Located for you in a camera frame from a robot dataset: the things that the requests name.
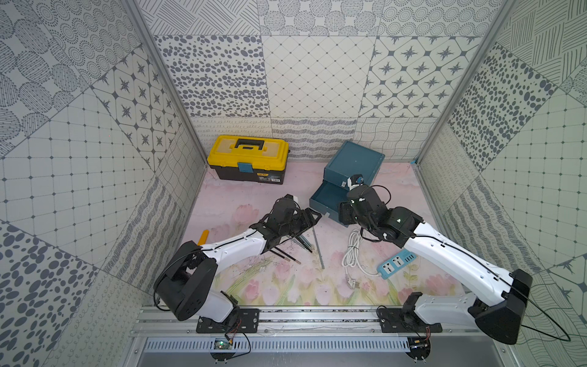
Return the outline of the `teal drawer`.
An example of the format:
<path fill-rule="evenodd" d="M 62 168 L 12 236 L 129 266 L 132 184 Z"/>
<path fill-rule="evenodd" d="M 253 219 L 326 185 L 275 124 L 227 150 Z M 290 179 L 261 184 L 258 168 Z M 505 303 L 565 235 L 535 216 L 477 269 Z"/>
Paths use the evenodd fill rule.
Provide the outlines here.
<path fill-rule="evenodd" d="M 357 185 L 351 189 L 351 192 L 359 188 L 367 188 L 367 186 Z M 310 208 L 342 226 L 355 225 L 357 223 L 356 213 L 351 205 L 351 199 L 348 197 L 349 192 L 345 188 L 324 180 L 310 197 Z"/>

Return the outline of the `green pencil vertical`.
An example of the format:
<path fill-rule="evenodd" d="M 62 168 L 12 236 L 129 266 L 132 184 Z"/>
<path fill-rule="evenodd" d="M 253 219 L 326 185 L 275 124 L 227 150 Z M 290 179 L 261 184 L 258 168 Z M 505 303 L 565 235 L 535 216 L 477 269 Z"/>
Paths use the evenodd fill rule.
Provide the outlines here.
<path fill-rule="evenodd" d="M 317 235 L 316 235 L 316 229 L 313 228 L 312 230 L 313 230 L 313 238 L 314 238 L 316 250 L 317 250 L 317 253 L 318 253 L 318 257 L 319 257 L 319 263 L 320 263 L 321 269 L 322 270 L 325 270 L 326 267 L 325 267 L 325 264 L 324 264 L 324 261 L 323 261 L 323 256 L 322 256 L 321 249 L 319 247 L 319 241 L 318 241 L 318 238 L 317 238 Z"/>

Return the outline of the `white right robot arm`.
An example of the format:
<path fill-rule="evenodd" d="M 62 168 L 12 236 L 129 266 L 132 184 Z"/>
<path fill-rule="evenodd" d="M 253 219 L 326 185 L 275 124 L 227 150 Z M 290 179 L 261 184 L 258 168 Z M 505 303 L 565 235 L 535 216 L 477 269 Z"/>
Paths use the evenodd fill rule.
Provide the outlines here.
<path fill-rule="evenodd" d="M 459 297 L 411 293 L 402 307 L 406 324 L 459 324 L 506 345 L 518 342 L 533 282 L 527 272 L 509 272 L 472 254 L 406 207 L 387 208 L 360 174 L 347 187 L 347 200 L 339 205 L 343 224 L 360 226 L 372 243 L 392 243 L 425 258 L 469 290 Z"/>

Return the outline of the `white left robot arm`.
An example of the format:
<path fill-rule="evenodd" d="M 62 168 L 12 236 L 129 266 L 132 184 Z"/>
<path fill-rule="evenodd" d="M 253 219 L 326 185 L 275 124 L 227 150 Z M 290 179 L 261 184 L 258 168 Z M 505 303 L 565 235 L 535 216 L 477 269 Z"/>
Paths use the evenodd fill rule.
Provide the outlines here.
<path fill-rule="evenodd" d="M 185 242 L 154 281 L 154 305 L 173 313 L 178 321 L 197 315 L 219 324 L 237 323 L 238 302 L 226 292 L 212 289 L 217 274 L 302 236 L 321 217 L 314 209 L 301 208 L 296 197 L 288 194 L 277 199 L 268 214 L 239 235 L 201 246 L 194 241 Z"/>

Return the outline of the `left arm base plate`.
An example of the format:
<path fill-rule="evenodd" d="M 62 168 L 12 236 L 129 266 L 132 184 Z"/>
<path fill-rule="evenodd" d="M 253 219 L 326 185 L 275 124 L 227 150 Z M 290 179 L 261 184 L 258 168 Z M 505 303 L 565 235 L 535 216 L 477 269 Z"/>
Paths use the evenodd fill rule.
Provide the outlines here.
<path fill-rule="evenodd" d="M 222 322 L 200 317 L 197 333 L 256 333 L 261 311 L 258 308 L 237 307 Z"/>

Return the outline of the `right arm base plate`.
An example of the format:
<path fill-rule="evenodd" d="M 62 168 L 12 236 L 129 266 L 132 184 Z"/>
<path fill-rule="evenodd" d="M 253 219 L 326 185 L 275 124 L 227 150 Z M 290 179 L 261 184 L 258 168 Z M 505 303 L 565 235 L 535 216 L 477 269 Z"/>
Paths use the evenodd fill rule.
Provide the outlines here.
<path fill-rule="evenodd" d="M 382 333 L 442 333 L 441 324 L 426 324 L 415 313 L 401 308 L 379 306 L 376 314 Z"/>

